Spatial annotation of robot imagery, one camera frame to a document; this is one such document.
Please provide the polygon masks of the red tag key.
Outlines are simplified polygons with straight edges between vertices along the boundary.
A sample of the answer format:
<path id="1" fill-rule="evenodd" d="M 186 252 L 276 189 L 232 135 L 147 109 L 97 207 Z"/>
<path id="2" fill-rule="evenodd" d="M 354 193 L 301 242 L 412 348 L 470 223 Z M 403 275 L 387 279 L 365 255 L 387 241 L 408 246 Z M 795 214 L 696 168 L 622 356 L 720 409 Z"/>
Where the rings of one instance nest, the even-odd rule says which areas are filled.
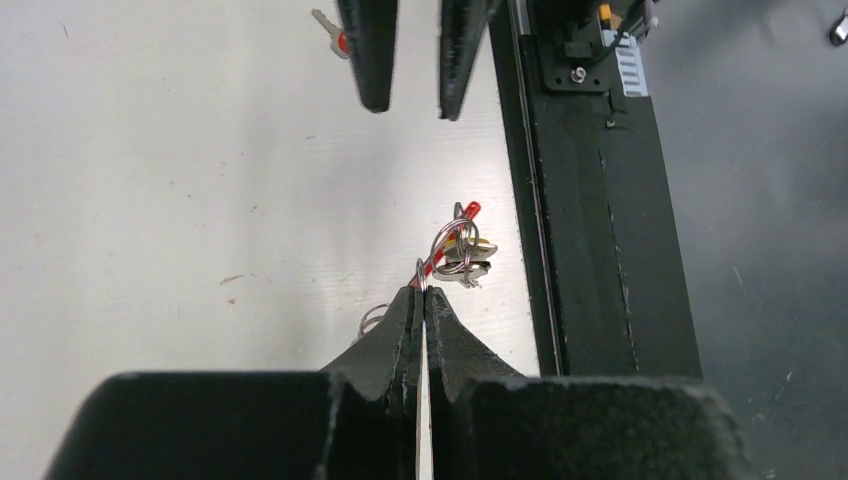
<path id="1" fill-rule="evenodd" d="M 346 35 L 342 28 L 333 23 L 321 10 L 312 9 L 311 15 L 329 34 L 331 38 L 331 50 L 342 59 L 349 59 L 351 52 L 347 45 Z"/>

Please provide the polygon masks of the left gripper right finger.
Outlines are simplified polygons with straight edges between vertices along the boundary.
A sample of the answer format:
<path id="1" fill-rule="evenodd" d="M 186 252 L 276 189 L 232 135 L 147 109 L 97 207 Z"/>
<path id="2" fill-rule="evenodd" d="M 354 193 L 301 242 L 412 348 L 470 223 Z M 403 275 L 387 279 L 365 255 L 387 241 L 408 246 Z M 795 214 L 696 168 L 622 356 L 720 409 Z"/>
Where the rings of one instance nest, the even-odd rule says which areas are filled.
<path id="1" fill-rule="evenodd" d="M 753 479 L 725 402 L 690 379 L 528 377 L 423 297 L 438 479 Z"/>

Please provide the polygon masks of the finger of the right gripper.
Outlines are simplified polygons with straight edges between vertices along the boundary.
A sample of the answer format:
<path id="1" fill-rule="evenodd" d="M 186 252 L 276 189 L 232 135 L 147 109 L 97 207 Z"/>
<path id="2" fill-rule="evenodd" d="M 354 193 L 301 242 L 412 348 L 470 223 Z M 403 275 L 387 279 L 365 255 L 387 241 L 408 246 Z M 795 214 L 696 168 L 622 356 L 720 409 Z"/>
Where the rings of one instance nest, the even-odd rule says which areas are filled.
<path id="1" fill-rule="evenodd" d="M 390 108 L 398 1 L 339 0 L 336 4 L 361 104 L 372 113 L 384 113 Z"/>
<path id="2" fill-rule="evenodd" d="M 501 5 L 494 0 L 442 0 L 439 38 L 440 118 L 456 121 L 490 20 Z"/>

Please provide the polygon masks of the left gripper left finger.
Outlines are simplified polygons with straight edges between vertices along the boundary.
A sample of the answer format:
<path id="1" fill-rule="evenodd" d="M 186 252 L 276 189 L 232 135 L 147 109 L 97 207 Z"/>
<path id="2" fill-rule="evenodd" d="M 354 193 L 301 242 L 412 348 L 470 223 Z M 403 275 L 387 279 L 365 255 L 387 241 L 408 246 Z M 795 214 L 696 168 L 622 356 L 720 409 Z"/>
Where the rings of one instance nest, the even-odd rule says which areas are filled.
<path id="1" fill-rule="evenodd" d="M 412 479 L 423 293 L 316 371 L 127 372 L 82 403 L 50 479 Z"/>

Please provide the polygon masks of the yellow tag key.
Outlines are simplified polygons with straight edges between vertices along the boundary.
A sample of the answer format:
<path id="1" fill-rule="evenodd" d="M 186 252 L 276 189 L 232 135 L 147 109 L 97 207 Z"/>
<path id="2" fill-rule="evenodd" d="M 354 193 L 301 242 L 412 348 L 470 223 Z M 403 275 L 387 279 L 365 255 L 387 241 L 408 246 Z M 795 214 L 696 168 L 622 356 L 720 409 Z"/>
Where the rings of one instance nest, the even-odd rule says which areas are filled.
<path id="1" fill-rule="evenodd" d="M 468 239 L 461 244 L 458 244 L 455 239 L 451 239 L 444 244 L 442 253 L 447 262 L 463 261 L 467 252 L 470 253 L 472 262 L 482 262 L 487 261 L 497 251 L 498 246 L 485 238 L 480 238 L 477 242 Z"/>

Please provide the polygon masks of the grey red keyring holder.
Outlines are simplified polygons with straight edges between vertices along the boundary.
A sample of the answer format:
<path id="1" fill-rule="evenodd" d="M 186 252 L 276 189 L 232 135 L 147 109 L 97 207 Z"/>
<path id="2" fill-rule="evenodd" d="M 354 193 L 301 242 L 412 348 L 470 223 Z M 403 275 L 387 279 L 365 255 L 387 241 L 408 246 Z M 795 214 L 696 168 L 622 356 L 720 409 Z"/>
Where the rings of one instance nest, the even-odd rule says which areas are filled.
<path id="1" fill-rule="evenodd" d="M 444 244 L 451 239 L 455 239 L 458 244 L 463 241 L 472 239 L 477 242 L 480 238 L 479 227 L 475 223 L 475 217 L 482 210 L 482 206 L 477 201 L 471 201 L 467 205 L 461 202 L 456 202 L 453 207 L 453 218 L 444 224 L 435 235 L 428 255 L 422 259 L 416 260 L 416 271 L 409 282 L 410 286 L 424 289 L 427 286 L 429 279 L 434 279 L 432 276 L 433 270 L 447 261 L 442 253 Z M 470 253 L 467 252 L 463 261 L 471 262 Z"/>

